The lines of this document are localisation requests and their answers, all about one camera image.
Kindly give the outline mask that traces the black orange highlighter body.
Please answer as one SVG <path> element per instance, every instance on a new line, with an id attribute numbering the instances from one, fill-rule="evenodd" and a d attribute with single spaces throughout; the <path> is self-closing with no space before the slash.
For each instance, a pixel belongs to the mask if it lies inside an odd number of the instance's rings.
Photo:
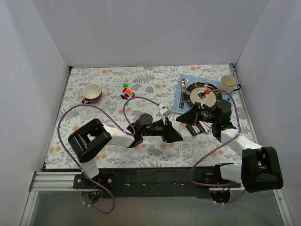
<path id="1" fill-rule="evenodd" d="M 195 132 L 194 128 L 191 125 L 186 125 L 186 129 L 190 132 L 190 134 L 194 137 L 197 135 L 197 133 Z"/>

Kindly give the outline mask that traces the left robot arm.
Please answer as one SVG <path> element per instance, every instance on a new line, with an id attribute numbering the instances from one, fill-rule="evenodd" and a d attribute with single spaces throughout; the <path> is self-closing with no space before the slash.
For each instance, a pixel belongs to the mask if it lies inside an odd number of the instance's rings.
<path id="1" fill-rule="evenodd" d="M 95 157 L 106 145 L 134 148 L 143 142 L 143 137 L 159 136 L 166 143 L 183 141 L 167 117 L 156 122 L 150 114 L 142 114 L 136 122 L 127 127 L 134 136 L 93 119 L 68 137 L 68 142 L 76 154 L 81 170 L 85 174 L 84 183 L 96 188 L 100 183 L 99 169 Z"/>

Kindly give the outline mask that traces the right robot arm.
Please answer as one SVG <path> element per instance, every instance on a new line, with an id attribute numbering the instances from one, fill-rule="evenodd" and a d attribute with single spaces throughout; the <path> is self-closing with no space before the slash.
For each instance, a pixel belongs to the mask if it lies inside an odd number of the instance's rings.
<path id="1" fill-rule="evenodd" d="M 229 182 L 242 184 L 247 192 L 281 189 L 283 177 L 277 152 L 273 147 L 263 147 L 240 134 L 231 122 L 231 103 L 218 100 L 214 110 L 196 102 L 187 112 L 176 118 L 177 122 L 196 125 L 197 122 L 212 124 L 213 136 L 221 144 L 231 148 L 241 158 L 241 165 L 219 163 L 214 167 L 213 183 L 218 187 Z"/>

